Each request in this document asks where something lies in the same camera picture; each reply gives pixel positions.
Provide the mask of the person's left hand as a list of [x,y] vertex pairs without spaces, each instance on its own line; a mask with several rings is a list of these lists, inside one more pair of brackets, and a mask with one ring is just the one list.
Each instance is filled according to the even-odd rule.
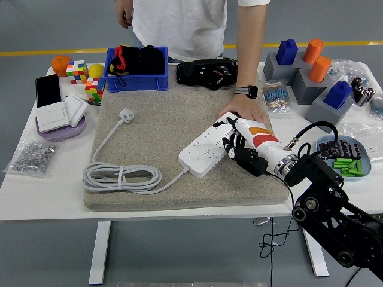
[[255,100],[247,98],[244,94],[234,94],[232,99],[219,110],[216,118],[219,119],[227,112],[238,114],[244,119],[258,121],[263,124],[266,124],[268,121],[268,117],[259,104]]

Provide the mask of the person's right hand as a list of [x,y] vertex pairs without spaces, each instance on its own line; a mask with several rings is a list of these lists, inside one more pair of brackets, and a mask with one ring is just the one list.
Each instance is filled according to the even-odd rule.
[[132,26],[132,7],[128,6],[117,6],[115,8],[116,11],[116,17],[117,17],[117,22],[119,25],[125,29],[128,29]]

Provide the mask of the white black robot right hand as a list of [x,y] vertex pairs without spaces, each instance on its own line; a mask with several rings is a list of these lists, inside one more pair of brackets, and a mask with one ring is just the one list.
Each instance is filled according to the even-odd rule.
[[295,153],[284,147],[264,124],[231,113],[224,115],[213,126],[222,124],[232,127],[229,135],[223,138],[227,155],[253,176],[267,174],[267,168],[270,168],[275,175],[283,178],[296,164]]

